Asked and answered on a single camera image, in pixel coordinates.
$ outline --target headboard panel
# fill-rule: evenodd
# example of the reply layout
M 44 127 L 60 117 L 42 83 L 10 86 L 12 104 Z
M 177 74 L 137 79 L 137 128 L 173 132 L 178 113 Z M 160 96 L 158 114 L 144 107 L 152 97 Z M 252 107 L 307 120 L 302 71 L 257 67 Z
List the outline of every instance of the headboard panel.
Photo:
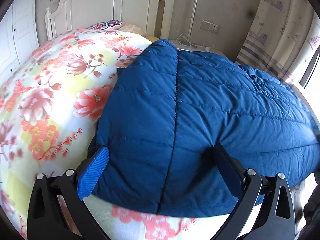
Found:
M 164 1 L 161 38 L 167 39 L 174 0 Z M 55 12 L 47 8 L 48 39 L 113 19 L 137 25 L 146 36 L 154 36 L 158 5 L 159 0 L 60 0 Z

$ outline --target curtain with sailboat print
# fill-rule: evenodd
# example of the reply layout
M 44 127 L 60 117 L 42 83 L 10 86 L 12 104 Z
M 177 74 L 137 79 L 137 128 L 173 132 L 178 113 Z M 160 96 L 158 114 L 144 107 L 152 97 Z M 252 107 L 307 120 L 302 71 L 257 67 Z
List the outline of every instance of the curtain with sailboat print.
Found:
M 308 0 L 261 0 L 236 63 L 299 82 L 320 44 L 320 20 Z

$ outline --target wall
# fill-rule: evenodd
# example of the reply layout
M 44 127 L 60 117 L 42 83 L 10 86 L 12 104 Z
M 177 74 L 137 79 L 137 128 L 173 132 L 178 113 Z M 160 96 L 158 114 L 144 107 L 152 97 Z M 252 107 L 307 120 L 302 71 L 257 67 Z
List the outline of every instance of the wall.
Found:
M 260 0 L 198 0 L 191 42 L 212 46 L 235 60 L 247 36 Z M 175 0 L 169 39 L 188 33 L 194 0 Z M 36 25 L 39 43 L 47 40 L 45 9 L 55 11 L 58 1 L 36 0 Z M 201 20 L 221 26 L 219 34 L 200 29 Z

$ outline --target blue quilted jacket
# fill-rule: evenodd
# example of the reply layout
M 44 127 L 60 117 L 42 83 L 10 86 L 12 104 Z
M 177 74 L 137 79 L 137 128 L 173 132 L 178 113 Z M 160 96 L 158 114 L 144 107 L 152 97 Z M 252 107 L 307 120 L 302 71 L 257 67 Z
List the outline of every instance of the blue quilted jacket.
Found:
M 120 75 L 89 157 L 109 148 L 94 194 L 139 212 L 177 217 L 230 213 L 237 199 L 212 160 L 221 143 L 245 168 L 292 187 L 320 162 L 314 120 L 269 74 L 209 52 L 151 44 Z

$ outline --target wall outlet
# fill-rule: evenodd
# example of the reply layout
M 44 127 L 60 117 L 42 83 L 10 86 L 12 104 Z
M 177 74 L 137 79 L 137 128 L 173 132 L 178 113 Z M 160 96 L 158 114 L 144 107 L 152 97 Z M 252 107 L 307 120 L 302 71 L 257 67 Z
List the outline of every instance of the wall outlet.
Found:
M 218 34 L 219 30 L 220 30 L 220 26 L 216 25 L 214 23 L 202 20 L 201 25 L 200 25 L 200 29 Z

